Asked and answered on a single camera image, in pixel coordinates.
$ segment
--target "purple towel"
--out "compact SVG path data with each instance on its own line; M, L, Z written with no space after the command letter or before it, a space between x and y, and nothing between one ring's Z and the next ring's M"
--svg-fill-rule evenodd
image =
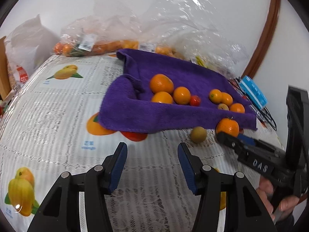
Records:
M233 117L240 128L256 129L256 115L250 102L244 100L219 73L177 58L132 49L122 49L117 57L125 61L124 75L108 88L98 115L107 129L155 133L166 129L202 126L214 129L223 118ZM201 98L200 106L151 102L151 78L158 73L168 76L174 87L187 87L191 95ZM212 89L229 93L234 103L241 103L246 113L217 109L208 95Z

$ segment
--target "silver screw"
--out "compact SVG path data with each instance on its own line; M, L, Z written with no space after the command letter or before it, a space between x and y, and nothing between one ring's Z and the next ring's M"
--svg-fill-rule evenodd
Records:
M67 178L69 175L70 175L69 172L63 172L63 173L61 174L61 177L65 179L65 178Z
M238 178L244 178L244 177L245 177L245 175L244 175L242 172L237 172L237 173L236 173L236 176L237 176Z
M103 167L101 165L97 165L95 166L95 171L101 171L103 169Z
M202 169L203 169L204 171L210 171L210 170L211 170L211 166L209 166L209 165L204 165L204 166L202 167Z

